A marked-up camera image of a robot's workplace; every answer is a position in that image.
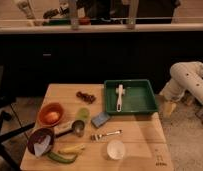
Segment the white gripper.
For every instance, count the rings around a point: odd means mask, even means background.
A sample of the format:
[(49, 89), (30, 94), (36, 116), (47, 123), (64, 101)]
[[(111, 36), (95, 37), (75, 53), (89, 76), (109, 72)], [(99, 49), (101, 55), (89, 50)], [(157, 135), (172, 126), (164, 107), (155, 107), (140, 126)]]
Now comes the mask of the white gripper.
[(175, 110), (177, 104), (174, 102), (180, 101), (184, 96), (185, 89), (179, 85), (174, 79), (170, 79), (160, 91), (167, 101), (163, 104), (163, 116), (170, 117), (172, 112)]

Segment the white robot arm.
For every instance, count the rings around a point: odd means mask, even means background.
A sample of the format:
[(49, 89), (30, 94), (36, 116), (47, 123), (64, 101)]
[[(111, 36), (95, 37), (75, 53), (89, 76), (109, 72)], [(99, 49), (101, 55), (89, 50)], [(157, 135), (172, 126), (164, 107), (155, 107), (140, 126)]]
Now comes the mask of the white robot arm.
[(163, 116), (169, 117), (172, 114), (185, 91), (189, 91), (202, 104), (203, 110), (203, 63), (175, 63), (170, 68), (170, 76), (170, 80), (160, 91), (164, 97)]

